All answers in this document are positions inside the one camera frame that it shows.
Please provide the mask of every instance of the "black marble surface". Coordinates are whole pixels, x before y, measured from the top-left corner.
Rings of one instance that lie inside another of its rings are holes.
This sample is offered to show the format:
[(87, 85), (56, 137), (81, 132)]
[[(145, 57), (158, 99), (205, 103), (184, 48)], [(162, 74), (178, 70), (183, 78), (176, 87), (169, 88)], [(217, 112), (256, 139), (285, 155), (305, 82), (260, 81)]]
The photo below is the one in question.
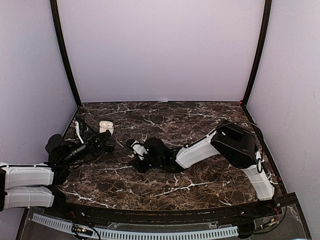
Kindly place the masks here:
[[(124, 210), (195, 210), (257, 201), (242, 170), (221, 155), (203, 160), (181, 173), (151, 169), (139, 173), (128, 165), (132, 152), (128, 139), (143, 142), (157, 137), (178, 147), (209, 133), (221, 120), (247, 121), (237, 102), (121, 102), (86, 103), (77, 116), (99, 129), (100, 121), (112, 121), (112, 153), (71, 172), (59, 188), (67, 201), (76, 204)], [(77, 141), (72, 123), (66, 140)], [(266, 169), (275, 175), (266, 159)]]

